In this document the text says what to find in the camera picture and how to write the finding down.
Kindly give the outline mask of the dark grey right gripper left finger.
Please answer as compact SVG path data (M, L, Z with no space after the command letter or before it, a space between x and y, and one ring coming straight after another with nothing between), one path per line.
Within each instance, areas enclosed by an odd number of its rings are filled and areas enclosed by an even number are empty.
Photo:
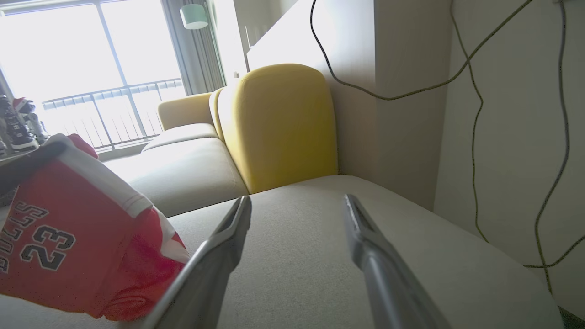
M230 274L242 258L251 209L249 196L234 202L144 318L143 329L216 328Z

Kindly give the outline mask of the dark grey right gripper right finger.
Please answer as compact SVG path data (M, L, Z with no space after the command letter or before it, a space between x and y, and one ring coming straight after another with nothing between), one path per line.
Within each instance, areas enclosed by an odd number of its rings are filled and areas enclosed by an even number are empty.
M358 198L344 196L350 257L362 271L377 329L451 329L399 252Z

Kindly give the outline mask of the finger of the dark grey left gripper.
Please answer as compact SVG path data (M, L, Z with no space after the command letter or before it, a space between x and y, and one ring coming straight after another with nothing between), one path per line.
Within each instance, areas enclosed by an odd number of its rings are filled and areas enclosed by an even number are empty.
M63 142L51 143L29 152L0 167L0 195L14 190L36 171L57 159L67 146Z

